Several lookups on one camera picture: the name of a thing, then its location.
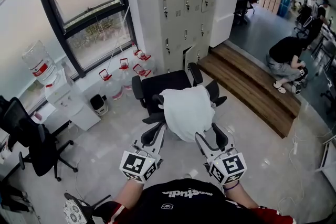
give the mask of open locker door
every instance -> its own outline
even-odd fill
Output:
[[[197,51],[198,51],[197,46],[193,45],[186,51],[184,58],[184,71],[187,73],[191,85],[193,84],[194,79],[191,72],[189,71],[188,63],[197,62]]]

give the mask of white towel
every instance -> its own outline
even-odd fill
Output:
[[[204,135],[211,128],[215,111],[202,85],[183,90],[164,90],[163,109],[169,129],[186,142],[195,141],[195,133]]]

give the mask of red label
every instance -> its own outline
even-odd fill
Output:
[[[33,72],[33,75],[36,76],[36,77],[38,77],[38,76],[40,76],[44,71],[46,71],[47,68],[48,68],[47,64],[44,63],[44,64],[40,67],[39,70],[37,70],[36,72]]]

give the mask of wooden plank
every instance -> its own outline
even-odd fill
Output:
[[[287,137],[293,119],[239,71],[216,57],[208,55],[198,62],[202,71],[217,80],[224,88],[264,120],[281,138]]]
[[[287,91],[285,94],[282,94],[275,89],[273,87],[274,78],[255,63],[224,44],[220,44],[213,49],[212,54],[220,60],[224,60],[236,67],[246,78],[261,87],[264,93],[274,98],[274,100],[287,111],[292,119],[298,116],[301,107],[300,101],[291,92]]]

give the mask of bracelet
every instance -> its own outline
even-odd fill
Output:
[[[240,183],[240,181],[238,180],[238,181],[237,181],[237,184],[234,185],[233,187],[231,187],[231,188],[224,188],[224,186],[223,186],[223,189],[224,189],[224,190],[230,190],[230,189],[233,189],[233,188],[237,187],[237,186],[239,185],[239,183]]]

